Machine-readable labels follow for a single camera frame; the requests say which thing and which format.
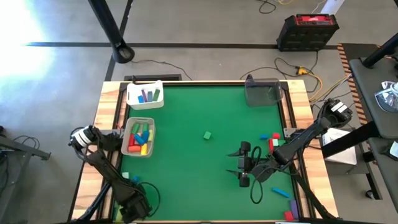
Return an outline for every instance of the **red block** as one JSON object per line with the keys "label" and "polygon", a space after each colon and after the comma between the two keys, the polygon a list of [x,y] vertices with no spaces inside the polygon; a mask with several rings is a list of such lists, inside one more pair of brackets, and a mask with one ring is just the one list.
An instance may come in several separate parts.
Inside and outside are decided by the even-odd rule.
{"label": "red block", "polygon": [[274,133],[274,134],[272,134],[272,138],[280,140],[280,134],[279,133]]}
{"label": "red block", "polygon": [[269,152],[273,153],[274,152],[274,144],[272,143],[272,139],[268,139],[268,145],[269,145]]}
{"label": "red block", "polygon": [[128,152],[141,152],[141,146],[129,146]]}
{"label": "red block", "polygon": [[294,221],[292,211],[285,212],[285,220],[288,221],[288,222]]}
{"label": "red block", "polygon": [[133,146],[133,145],[134,145],[134,134],[130,134],[129,146]]}

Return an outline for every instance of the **concrete floor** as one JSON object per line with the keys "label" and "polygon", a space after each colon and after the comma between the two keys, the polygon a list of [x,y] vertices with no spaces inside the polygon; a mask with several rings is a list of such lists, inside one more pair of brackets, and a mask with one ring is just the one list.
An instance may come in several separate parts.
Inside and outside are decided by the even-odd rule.
{"label": "concrete floor", "polygon": [[[265,15],[258,13],[261,3],[255,0],[135,0],[124,36],[126,42],[275,44],[286,17],[309,13],[320,1],[277,4],[272,14]],[[121,23],[126,3],[127,0],[108,0],[117,24]],[[397,32],[398,25],[391,19],[397,15],[393,0],[347,0],[336,15],[340,30],[329,44],[382,44]],[[42,150],[52,152],[47,162],[31,160],[10,207],[9,221],[64,222],[81,167],[81,161],[67,146],[68,135],[73,128],[93,122],[111,49],[16,47],[27,42],[107,42],[86,1],[20,0],[8,1],[7,7],[0,2],[0,26],[12,34],[0,37],[0,124],[9,136],[35,136]],[[234,80],[248,70],[273,66],[275,57],[306,67],[315,62],[313,52],[244,49],[136,49],[134,60],[174,63],[194,80]],[[280,67],[294,73],[283,64]],[[126,75],[165,73],[181,71],[153,63],[117,64],[112,80],[122,80]],[[320,51],[314,73],[321,77],[325,89],[342,78],[337,50]],[[260,70],[253,75],[282,78],[273,70]],[[311,78],[305,82],[308,89],[315,84]],[[343,85],[331,96],[348,90]],[[347,105],[353,102],[350,95],[342,100]],[[351,125],[359,126],[358,120]],[[398,215],[381,175],[377,167],[373,170],[384,197],[381,201],[363,197],[369,189],[364,175],[330,177],[339,214],[347,220],[396,223]]]}

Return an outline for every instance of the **metal pole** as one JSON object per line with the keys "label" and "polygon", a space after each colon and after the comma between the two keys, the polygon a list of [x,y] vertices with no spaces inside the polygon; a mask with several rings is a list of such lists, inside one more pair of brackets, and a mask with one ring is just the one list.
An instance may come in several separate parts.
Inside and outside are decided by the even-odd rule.
{"label": "metal pole", "polygon": [[363,66],[366,68],[372,67],[376,62],[382,59],[384,56],[393,54],[395,48],[398,47],[398,33],[387,40],[379,49],[375,50],[365,60],[362,61]]}
{"label": "metal pole", "polygon": [[118,63],[130,62],[134,58],[135,53],[133,49],[125,43],[106,1],[88,0],[88,2],[111,42],[113,59]]}

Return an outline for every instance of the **white container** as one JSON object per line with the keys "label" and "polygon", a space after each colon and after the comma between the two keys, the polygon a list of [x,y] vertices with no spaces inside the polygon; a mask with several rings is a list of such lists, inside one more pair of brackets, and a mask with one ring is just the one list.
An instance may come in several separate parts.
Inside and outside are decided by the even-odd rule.
{"label": "white container", "polygon": [[[141,90],[145,91],[147,95],[148,91],[152,91],[153,96],[155,95],[156,89],[160,90],[159,97],[155,102],[139,103],[138,96],[142,95]],[[161,108],[164,105],[163,97],[163,83],[157,80],[151,84],[135,85],[130,83],[127,85],[127,104],[134,110],[146,110],[153,108]]]}
{"label": "white container", "polygon": [[[128,151],[131,128],[135,123],[141,124],[139,127],[139,130],[138,130],[139,133],[142,133],[142,127],[143,127],[144,123],[148,123],[149,130],[153,130],[153,132],[154,132],[152,135],[152,140],[147,142],[147,154],[144,156],[142,156],[140,152],[129,152]],[[127,120],[126,129],[124,131],[124,136],[123,136],[122,148],[121,148],[121,152],[124,155],[149,158],[154,151],[154,144],[155,144],[155,121],[152,118],[132,117]]]}

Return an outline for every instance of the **table leg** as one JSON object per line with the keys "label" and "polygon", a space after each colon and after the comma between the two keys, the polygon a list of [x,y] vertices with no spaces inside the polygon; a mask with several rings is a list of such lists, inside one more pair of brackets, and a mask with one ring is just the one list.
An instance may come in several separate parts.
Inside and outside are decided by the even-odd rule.
{"label": "table leg", "polygon": [[360,128],[355,129],[349,134],[346,134],[345,136],[323,146],[323,157],[327,158],[373,137],[379,137],[379,131],[377,130],[374,122],[371,121],[365,125],[362,125]]}
{"label": "table leg", "polygon": [[43,160],[50,159],[50,155],[51,155],[51,152],[47,153],[47,152],[41,151],[40,149],[35,149],[33,147],[24,145],[24,144],[19,143],[19,142],[15,142],[13,140],[10,140],[10,139],[2,137],[2,136],[0,136],[0,146],[6,147],[6,148],[9,148],[9,149],[13,149],[13,150],[29,152],[33,156],[41,157]]}

